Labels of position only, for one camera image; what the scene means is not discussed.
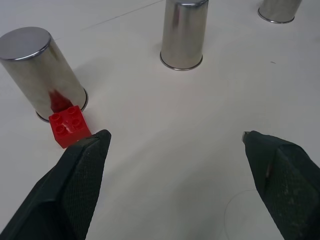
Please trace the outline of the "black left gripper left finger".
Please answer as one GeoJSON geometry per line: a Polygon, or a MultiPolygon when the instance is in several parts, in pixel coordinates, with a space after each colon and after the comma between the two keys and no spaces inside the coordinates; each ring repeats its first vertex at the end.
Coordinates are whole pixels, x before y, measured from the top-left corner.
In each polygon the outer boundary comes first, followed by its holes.
{"type": "Polygon", "coordinates": [[[0,234],[2,240],[84,240],[100,195],[111,133],[69,146],[32,188],[0,234]]]}

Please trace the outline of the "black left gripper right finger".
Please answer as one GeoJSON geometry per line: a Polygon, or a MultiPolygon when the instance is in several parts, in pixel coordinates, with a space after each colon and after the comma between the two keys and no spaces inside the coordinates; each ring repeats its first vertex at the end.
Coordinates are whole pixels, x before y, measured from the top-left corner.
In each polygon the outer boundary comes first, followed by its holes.
{"type": "Polygon", "coordinates": [[[299,145],[245,131],[255,188],[285,240],[320,238],[320,168],[299,145]]]}

